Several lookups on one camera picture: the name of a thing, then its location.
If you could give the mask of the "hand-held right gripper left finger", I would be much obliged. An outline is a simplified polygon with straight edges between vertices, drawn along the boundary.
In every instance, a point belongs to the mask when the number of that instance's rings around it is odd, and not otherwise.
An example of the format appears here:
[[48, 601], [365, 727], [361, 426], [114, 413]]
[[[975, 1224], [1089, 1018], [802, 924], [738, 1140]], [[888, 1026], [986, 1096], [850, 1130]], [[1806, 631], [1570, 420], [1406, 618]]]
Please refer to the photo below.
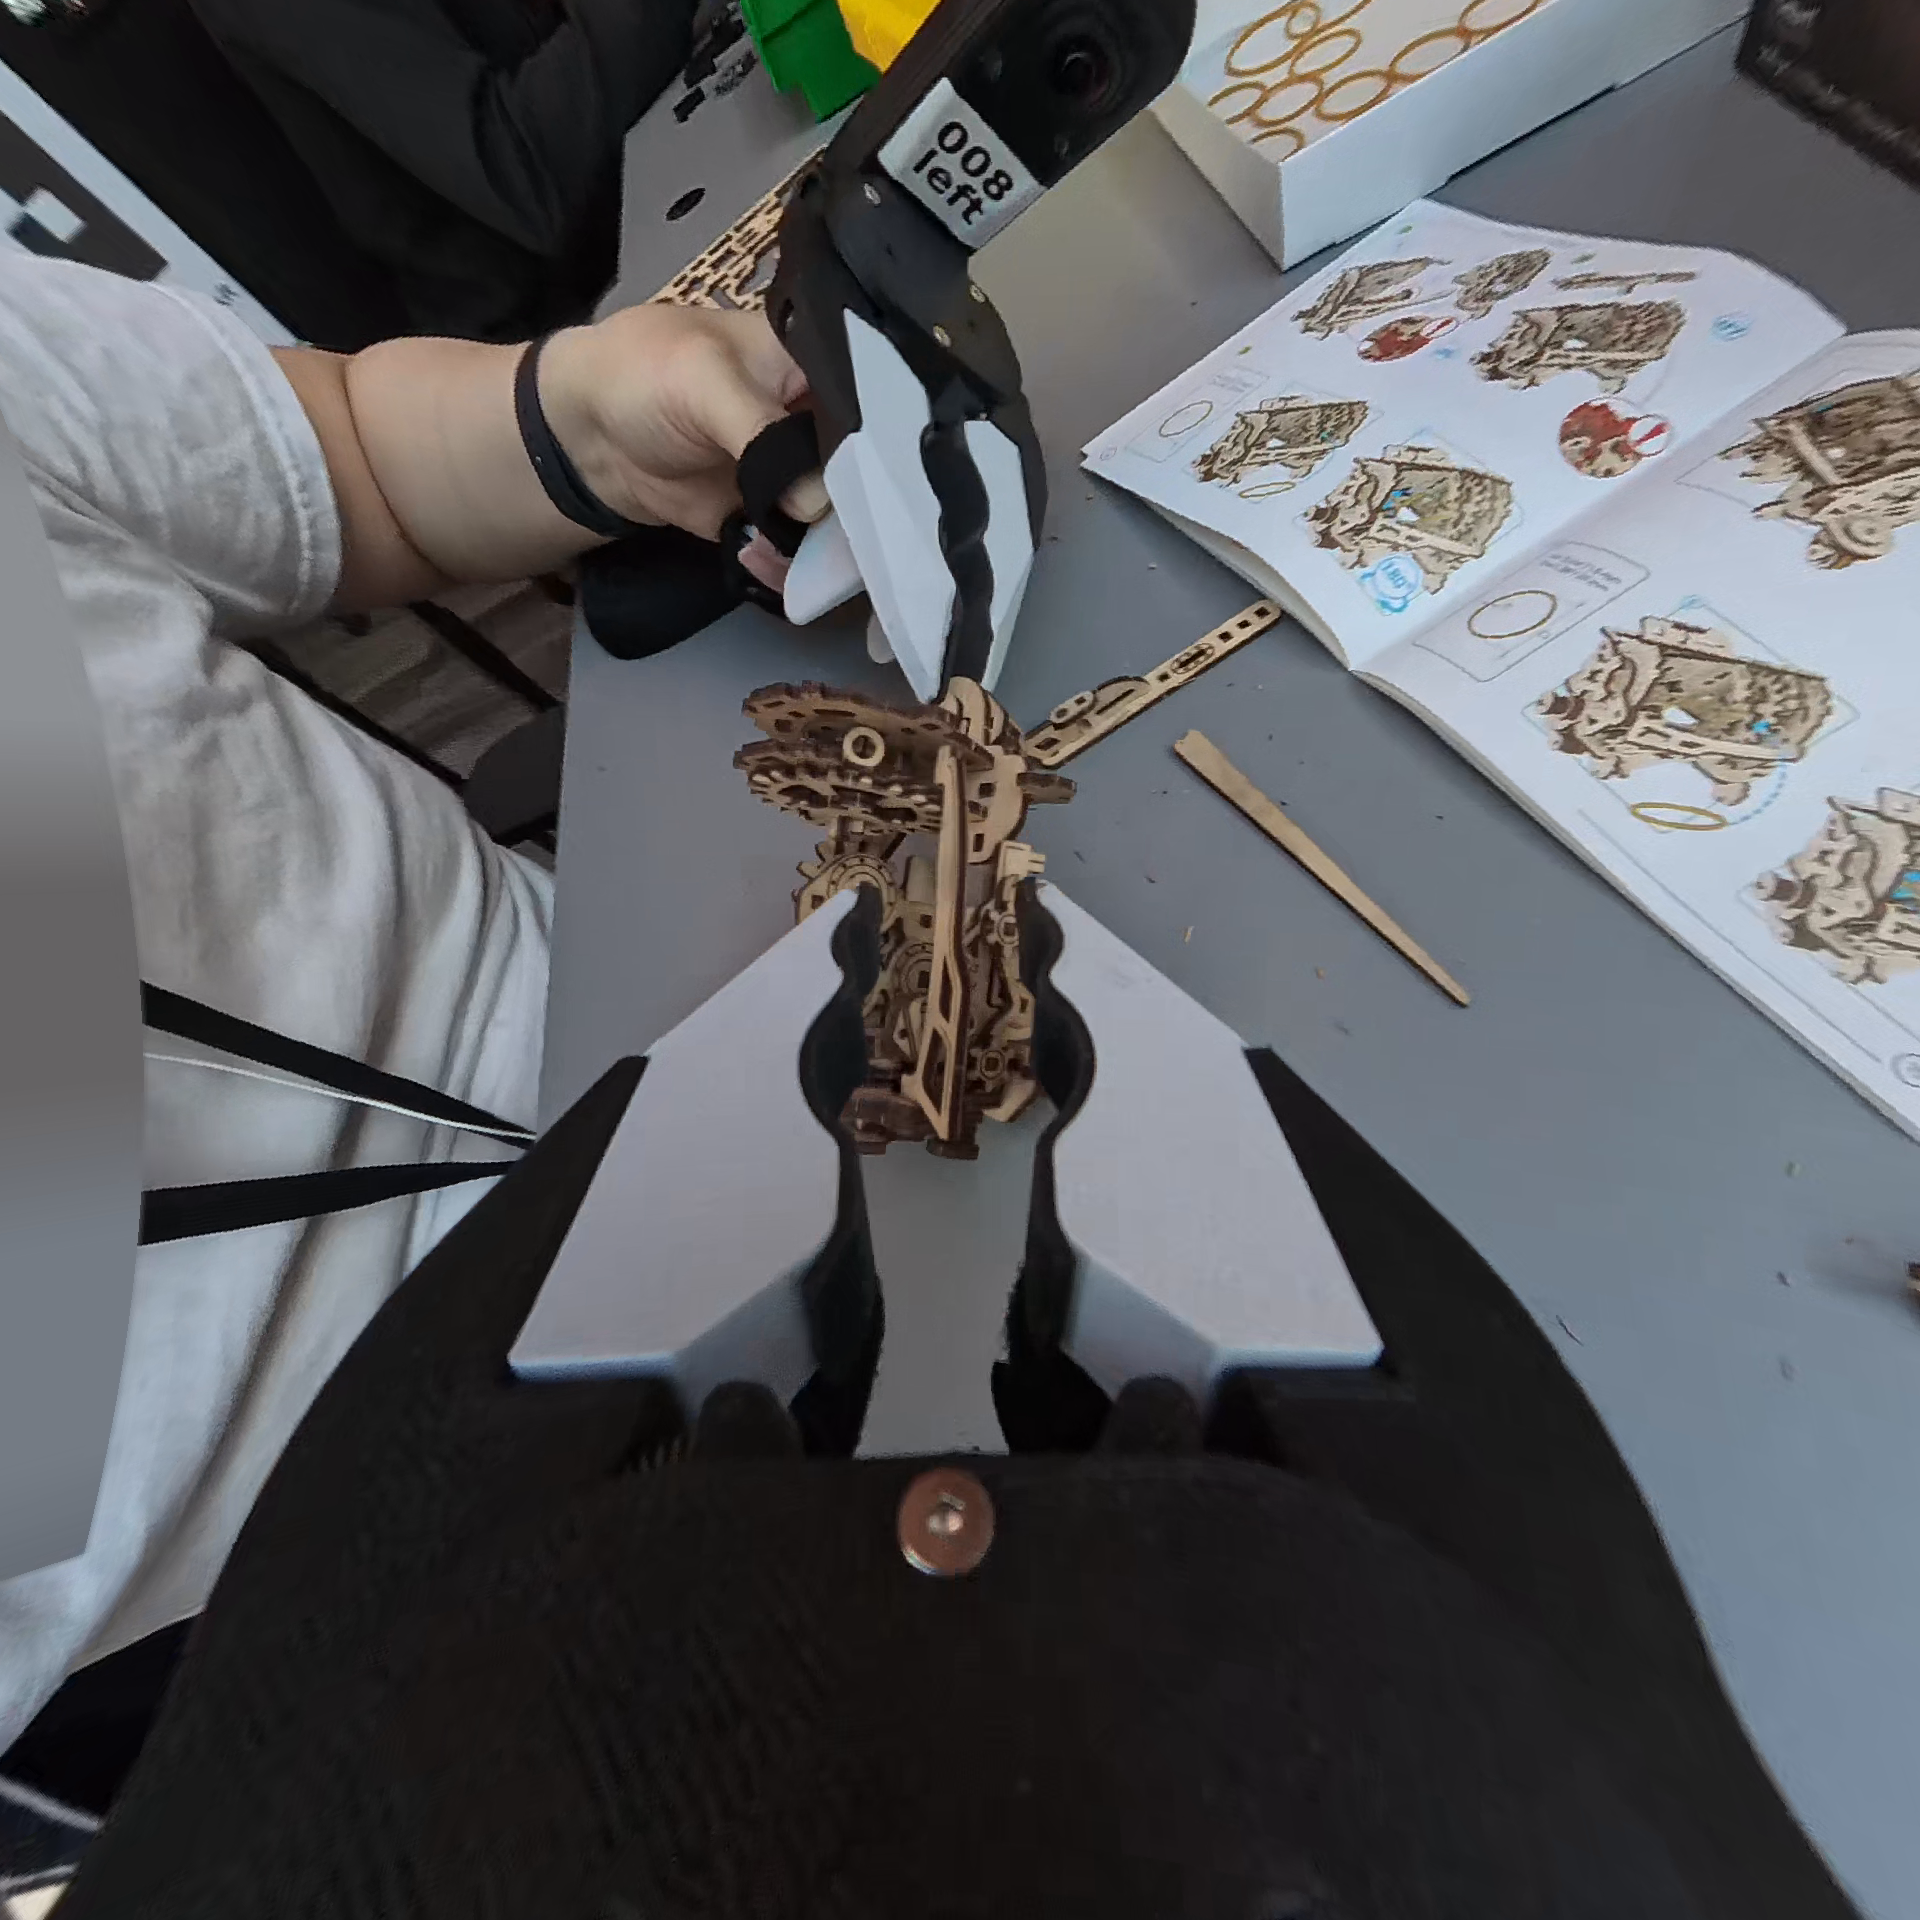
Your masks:
[[525, 1380], [653, 1377], [693, 1420], [769, 1386], [850, 1456], [883, 1294], [846, 1106], [869, 1073], [880, 892], [833, 895], [649, 1047], [512, 1344]]

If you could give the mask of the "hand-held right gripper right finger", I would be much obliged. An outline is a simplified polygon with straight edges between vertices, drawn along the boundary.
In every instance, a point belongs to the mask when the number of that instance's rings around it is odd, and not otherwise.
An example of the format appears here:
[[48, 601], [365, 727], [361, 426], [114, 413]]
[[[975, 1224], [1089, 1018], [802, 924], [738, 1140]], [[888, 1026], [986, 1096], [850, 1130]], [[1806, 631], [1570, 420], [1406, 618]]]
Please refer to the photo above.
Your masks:
[[1169, 1380], [1202, 1417], [1240, 1374], [1386, 1353], [1250, 1049], [1047, 879], [1019, 888], [1035, 1144], [995, 1362], [1013, 1453], [1091, 1448], [1121, 1393]]

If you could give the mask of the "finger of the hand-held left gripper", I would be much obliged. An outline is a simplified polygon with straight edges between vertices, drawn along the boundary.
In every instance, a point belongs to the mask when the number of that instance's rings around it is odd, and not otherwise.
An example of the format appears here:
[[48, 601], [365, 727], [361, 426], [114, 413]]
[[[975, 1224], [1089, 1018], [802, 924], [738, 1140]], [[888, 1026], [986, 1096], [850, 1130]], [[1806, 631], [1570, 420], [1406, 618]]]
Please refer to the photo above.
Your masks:
[[929, 393], [877, 324], [846, 311], [845, 336], [857, 426], [824, 463], [831, 513], [808, 530], [790, 564], [784, 617], [808, 626], [864, 591], [889, 657], [930, 704], [947, 684], [958, 583], [923, 463]]
[[987, 418], [938, 430], [941, 544], [953, 601], [941, 687], [995, 687], [1010, 650], [1038, 556], [1025, 453]]

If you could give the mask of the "wooden slotted lever piece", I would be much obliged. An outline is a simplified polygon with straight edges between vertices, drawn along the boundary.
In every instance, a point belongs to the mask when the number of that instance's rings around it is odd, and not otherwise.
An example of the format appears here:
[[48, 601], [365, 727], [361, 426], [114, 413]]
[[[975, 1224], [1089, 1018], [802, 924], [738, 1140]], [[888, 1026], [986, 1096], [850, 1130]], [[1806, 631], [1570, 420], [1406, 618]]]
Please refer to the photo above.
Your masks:
[[1099, 740], [1133, 725], [1141, 712], [1163, 704], [1167, 696], [1232, 657], [1254, 637], [1275, 629], [1283, 617], [1285, 610], [1278, 604], [1256, 601], [1143, 674], [1106, 679], [1096, 687], [1074, 693], [1055, 705], [1040, 727], [1025, 730], [1023, 753], [1027, 764], [1042, 769], [1069, 765]]

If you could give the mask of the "wooden mechanical model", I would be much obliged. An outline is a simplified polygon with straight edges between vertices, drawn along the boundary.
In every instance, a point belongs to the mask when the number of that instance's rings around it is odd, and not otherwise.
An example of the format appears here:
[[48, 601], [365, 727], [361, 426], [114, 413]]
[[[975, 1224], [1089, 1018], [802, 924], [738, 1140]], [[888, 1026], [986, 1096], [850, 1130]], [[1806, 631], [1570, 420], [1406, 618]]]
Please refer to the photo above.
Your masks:
[[800, 864], [797, 919], [861, 886], [880, 897], [869, 1068], [845, 1109], [855, 1146], [920, 1142], [973, 1161], [984, 1122], [1017, 1120], [1040, 1096], [1017, 909], [1045, 856], [1025, 820], [1069, 802], [1073, 781], [1030, 756], [1017, 721], [973, 679], [920, 705], [771, 684], [742, 711], [757, 737], [734, 768], [755, 798], [824, 826]]

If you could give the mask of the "person's left forearm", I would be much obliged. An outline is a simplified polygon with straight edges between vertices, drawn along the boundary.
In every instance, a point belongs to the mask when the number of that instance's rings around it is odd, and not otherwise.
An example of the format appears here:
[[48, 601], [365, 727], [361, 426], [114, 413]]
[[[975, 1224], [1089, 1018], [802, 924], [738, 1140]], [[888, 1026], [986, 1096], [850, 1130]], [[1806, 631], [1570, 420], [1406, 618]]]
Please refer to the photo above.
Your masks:
[[401, 338], [365, 352], [274, 346], [342, 524], [338, 613], [558, 572], [602, 544], [561, 513], [521, 440], [520, 344]]

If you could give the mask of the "person's left hand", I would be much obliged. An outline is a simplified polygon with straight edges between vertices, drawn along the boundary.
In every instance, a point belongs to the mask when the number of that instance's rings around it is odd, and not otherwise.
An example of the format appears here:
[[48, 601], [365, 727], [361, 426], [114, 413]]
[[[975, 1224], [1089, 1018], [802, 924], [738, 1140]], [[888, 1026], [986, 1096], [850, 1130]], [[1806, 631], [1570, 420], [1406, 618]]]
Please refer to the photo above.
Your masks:
[[555, 333], [536, 383], [600, 504], [715, 544], [744, 511], [744, 449], [813, 401], [763, 314], [675, 304], [635, 304]]

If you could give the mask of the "green plastic bin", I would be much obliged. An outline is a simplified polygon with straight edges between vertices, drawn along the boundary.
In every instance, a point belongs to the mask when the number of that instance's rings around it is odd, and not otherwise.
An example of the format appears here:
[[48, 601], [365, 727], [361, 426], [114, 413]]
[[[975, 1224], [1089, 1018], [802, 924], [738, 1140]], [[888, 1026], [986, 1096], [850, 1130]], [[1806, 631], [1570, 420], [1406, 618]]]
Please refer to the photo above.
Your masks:
[[783, 93], [799, 93], [816, 122], [857, 103], [878, 66], [854, 44], [838, 2], [738, 2], [759, 64]]

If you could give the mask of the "pile of tan rubber bands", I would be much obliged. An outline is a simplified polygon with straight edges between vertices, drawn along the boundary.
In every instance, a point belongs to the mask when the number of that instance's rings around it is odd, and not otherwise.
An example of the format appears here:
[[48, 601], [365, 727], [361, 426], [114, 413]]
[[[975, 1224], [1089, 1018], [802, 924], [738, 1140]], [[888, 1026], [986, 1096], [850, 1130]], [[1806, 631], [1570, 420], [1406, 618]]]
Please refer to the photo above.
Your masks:
[[1241, 146], [1283, 161], [1499, 40], [1547, 2], [1285, 2], [1198, 53], [1190, 89]]

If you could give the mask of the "white cardboard box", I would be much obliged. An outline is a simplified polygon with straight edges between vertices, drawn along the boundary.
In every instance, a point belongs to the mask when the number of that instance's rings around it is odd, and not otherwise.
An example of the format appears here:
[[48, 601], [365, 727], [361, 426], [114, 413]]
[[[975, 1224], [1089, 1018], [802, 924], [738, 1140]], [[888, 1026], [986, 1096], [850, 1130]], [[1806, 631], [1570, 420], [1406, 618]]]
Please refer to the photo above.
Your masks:
[[1278, 266], [1344, 242], [1528, 133], [1738, 25], [1742, 2], [1547, 2], [1393, 103], [1271, 161], [1190, 89], [1198, 53], [1285, 2], [1200, 2], [1191, 50], [1155, 113]]

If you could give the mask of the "thin wooden stick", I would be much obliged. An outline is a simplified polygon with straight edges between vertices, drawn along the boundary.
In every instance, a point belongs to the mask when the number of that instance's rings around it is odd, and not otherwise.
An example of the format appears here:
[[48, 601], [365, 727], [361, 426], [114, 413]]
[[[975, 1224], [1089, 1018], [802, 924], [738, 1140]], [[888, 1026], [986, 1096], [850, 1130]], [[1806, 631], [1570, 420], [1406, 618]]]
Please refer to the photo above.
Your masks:
[[1171, 745], [1175, 759], [1195, 774], [1209, 790], [1225, 800], [1259, 834], [1293, 856], [1335, 900], [1349, 908], [1401, 959], [1425, 974], [1455, 1005], [1471, 1007], [1473, 994], [1455, 974], [1442, 966], [1386, 908], [1359, 886], [1331, 852], [1326, 852], [1305, 826], [1290, 817], [1283, 805], [1271, 800], [1227, 753], [1202, 730], [1190, 729]]

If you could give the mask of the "person's white shirt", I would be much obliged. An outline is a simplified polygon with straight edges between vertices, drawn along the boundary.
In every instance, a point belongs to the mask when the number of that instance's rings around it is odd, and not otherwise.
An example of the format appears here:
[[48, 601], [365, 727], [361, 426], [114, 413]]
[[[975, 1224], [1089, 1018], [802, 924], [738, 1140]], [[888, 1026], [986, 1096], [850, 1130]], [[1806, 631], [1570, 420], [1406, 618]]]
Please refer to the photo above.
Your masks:
[[[6, 420], [103, 717], [139, 974], [503, 1120], [538, 1104], [553, 881], [242, 639], [345, 583], [293, 366], [163, 282], [6, 257]], [[6, 1744], [198, 1613], [314, 1399], [478, 1185], [144, 1246], [87, 1548], [6, 1581]]]

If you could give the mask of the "model instruction booklet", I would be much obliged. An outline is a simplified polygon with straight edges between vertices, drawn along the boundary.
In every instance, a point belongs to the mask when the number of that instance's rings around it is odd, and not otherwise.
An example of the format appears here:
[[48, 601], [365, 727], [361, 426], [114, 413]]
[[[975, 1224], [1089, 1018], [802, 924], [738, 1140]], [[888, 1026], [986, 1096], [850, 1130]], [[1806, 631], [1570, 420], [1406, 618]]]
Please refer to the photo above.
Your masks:
[[1083, 463], [1915, 1135], [1914, 327], [1419, 198]]

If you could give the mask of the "dark printed box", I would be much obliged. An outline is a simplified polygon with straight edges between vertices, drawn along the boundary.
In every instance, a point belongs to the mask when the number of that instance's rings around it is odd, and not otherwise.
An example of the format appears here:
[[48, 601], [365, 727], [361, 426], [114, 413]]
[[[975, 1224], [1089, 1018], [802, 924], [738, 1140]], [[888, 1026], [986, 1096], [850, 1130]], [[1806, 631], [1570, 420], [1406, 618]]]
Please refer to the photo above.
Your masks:
[[1757, 2], [1738, 68], [1862, 156], [1919, 180], [1919, 2]]

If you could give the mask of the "white board with black marker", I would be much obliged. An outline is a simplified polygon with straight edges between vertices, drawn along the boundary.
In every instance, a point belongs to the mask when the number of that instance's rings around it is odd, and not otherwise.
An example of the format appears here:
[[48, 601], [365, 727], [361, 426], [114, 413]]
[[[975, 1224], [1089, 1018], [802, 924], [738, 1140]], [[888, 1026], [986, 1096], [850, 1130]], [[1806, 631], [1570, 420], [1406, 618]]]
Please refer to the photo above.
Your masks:
[[143, 188], [2, 66], [2, 245], [133, 281], [175, 282], [230, 308], [265, 344], [299, 338]]

